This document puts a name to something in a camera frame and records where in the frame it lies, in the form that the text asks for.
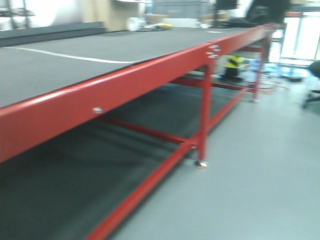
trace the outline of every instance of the table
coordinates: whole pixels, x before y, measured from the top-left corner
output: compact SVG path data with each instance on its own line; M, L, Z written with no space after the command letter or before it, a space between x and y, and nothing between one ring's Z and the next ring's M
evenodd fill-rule
M272 25L263 25L115 32L3 47L0 54L6 61L0 89L0 162L14 162L19 154L92 119L177 144L177 149L96 229L86 233L88 240L104 239L190 149L198 151L198 167L207 165L209 130L246 92L252 92L256 100L259 85L259 74L254 88L212 83L214 63L219 56L240 49L260 52L264 59L263 47L245 46L259 40L266 43L272 31ZM203 80L182 77L201 66L205 66ZM166 83L201 88L200 126L192 137L103 116ZM209 117L212 87L239 93Z

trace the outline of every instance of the dark gray surface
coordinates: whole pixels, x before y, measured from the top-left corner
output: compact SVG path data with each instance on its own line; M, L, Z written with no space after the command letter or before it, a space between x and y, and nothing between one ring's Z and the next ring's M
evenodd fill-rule
M212 112L235 94L215 89ZM167 84L107 115L190 136L200 101ZM92 120L0 164L0 239L84 239L177 147Z
M2 31L0 33L0 39L16 38L16 37L32 36L32 35L40 35L40 34L49 34L49 33L58 33L58 32L67 32L67 31L75 31L75 30L84 30L84 29L92 29L92 28L103 28L103 27L104 27L104 24L101 21L70 23L70 24L62 24L62 25L56 25L56 26L45 26L45 27L32 27L32 28Z
M122 32L52 40L16 47L79 57L144 62L244 31L242 28L176 28ZM0 48L0 108L131 65L99 63L43 53Z

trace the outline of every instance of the red steel leg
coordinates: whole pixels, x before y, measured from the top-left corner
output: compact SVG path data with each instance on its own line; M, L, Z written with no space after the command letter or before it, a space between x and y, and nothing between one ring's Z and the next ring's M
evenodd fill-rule
M268 37L265 37L264 39L261 40L260 65L259 65L259 69L256 73L255 82L254 82L253 101L257 100L257 98L258 98L259 84L260 84L260 80L261 80L261 72L262 72L262 70L264 68L264 64L265 64L267 43L268 43Z
M202 85L202 100L201 100L201 116L200 116L200 131L198 143L198 158L200 161L205 159L206 143L208 134L208 122L210 115L210 101L211 101L211 73L213 72L213 63L206 65L205 75Z

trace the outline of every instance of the yellow and black object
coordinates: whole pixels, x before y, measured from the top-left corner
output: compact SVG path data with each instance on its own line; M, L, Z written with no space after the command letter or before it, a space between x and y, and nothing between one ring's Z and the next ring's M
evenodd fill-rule
M222 78L224 80L232 80L237 82L242 81L243 78L239 77L239 70L241 69L241 63L243 62L243 59L244 58L240 56L230 55Z

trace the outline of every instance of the gray table top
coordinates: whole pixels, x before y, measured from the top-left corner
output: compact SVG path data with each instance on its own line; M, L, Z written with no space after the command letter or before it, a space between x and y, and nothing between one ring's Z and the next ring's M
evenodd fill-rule
M0 108L244 30L124 31L1 47Z

